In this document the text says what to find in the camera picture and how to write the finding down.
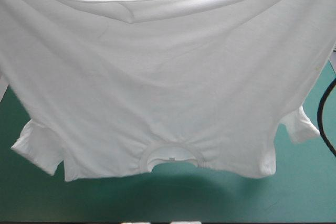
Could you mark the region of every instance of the t-shirt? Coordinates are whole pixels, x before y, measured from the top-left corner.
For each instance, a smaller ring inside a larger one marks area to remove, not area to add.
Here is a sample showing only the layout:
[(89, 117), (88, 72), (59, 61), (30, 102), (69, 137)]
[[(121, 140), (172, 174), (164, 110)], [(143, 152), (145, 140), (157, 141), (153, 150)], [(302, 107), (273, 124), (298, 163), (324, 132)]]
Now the t-shirt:
[(65, 180), (163, 162), (262, 178), (336, 42), (335, 0), (0, 0), (0, 70), (29, 113), (12, 149)]

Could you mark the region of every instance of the cotton fabric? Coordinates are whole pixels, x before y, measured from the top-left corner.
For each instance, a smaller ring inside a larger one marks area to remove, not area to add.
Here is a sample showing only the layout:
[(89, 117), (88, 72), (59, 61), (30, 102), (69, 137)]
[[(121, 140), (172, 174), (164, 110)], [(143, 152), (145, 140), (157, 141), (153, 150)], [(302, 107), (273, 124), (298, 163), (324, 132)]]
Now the cotton fabric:
[(12, 149), (65, 180), (187, 161), (276, 171), (280, 123), (336, 42), (335, 0), (0, 0), (0, 70), (29, 113)]

